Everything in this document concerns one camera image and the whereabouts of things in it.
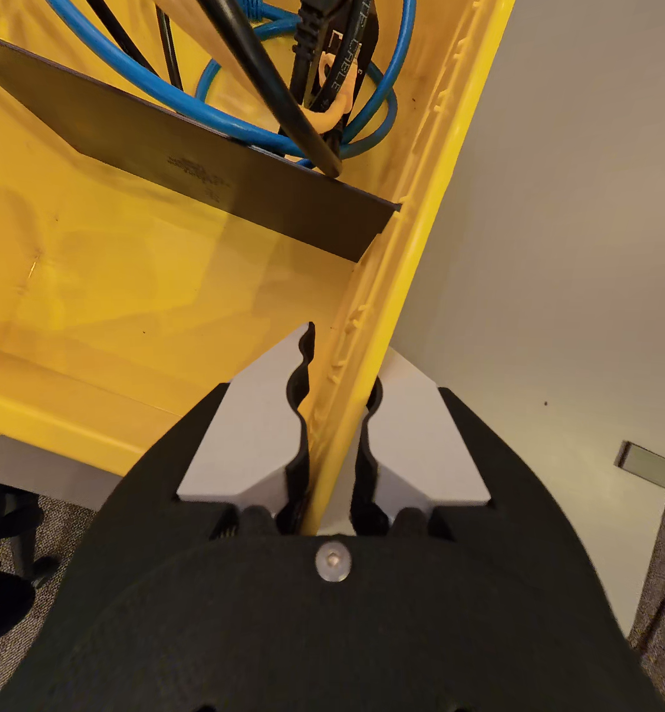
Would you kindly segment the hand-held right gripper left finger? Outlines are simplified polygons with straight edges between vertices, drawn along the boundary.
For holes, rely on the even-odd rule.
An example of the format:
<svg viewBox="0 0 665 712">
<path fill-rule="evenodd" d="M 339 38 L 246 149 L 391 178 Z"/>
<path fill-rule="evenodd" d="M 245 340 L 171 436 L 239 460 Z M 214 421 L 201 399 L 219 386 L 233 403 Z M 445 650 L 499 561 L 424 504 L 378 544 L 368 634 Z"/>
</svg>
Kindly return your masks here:
<svg viewBox="0 0 665 712">
<path fill-rule="evenodd" d="M 177 496 L 186 502 L 257 506 L 294 519 L 307 493 L 310 454 L 300 405 L 310 391 L 313 322 L 299 326 L 226 384 Z"/>
</svg>

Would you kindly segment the person's black office chair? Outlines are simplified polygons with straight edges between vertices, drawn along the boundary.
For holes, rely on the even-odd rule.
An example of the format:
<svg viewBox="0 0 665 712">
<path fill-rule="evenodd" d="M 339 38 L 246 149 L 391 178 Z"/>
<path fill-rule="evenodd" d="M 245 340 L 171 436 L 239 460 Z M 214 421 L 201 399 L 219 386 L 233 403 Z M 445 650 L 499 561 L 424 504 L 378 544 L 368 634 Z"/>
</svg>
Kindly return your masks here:
<svg viewBox="0 0 665 712">
<path fill-rule="evenodd" d="M 36 557 L 44 521 L 38 494 L 0 484 L 0 639 L 33 607 L 36 589 L 58 570 L 56 557 Z"/>
</svg>

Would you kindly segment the black bin divider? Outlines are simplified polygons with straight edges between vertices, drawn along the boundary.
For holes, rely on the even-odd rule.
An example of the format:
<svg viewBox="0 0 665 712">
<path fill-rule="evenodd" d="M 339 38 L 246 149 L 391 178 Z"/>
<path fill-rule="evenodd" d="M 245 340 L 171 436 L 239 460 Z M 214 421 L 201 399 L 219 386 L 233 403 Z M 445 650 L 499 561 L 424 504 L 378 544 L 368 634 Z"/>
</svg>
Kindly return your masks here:
<svg viewBox="0 0 665 712">
<path fill-rule="evenodd" d="M 352 262 L 401 209 L 3 40 L 0 86 L 78 153 Z"/>
</svg>

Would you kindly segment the yellow plastic bin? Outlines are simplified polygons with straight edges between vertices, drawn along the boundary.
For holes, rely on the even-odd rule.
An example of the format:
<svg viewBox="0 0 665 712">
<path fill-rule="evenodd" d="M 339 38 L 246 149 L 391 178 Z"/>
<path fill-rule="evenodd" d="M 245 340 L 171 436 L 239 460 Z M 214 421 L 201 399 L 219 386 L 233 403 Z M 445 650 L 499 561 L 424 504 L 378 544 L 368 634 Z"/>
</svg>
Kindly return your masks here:
<svg viewBox="0 0 665 712">
<path fill-rule="evenodd" d="M 339 180 L 401 204 L 358 262 L 82 155 L 0 86 L 0 435 L 123 476 L 313 322 L 315 532 L 514 4 L 418 1 L 390 136 Z M 0 40 L 168 110 L 46 1 L 0 1 Z"/>
</svg>

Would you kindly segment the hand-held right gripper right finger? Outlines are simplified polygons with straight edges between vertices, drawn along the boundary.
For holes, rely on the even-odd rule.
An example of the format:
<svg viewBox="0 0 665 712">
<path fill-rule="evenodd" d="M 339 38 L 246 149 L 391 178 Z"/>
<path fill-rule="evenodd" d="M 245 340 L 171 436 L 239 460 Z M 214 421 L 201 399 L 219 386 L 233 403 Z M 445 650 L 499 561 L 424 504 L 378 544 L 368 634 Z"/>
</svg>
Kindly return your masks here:
<svg viewBox="0 0 665 712">
<path fill-rule="evenodd" d="M 389 349 L 373 384 L 355 459 L 350 521 L 389 531 L 401 511 L 483 506 L 488 487 L 439 387 Z"/>
</svg>

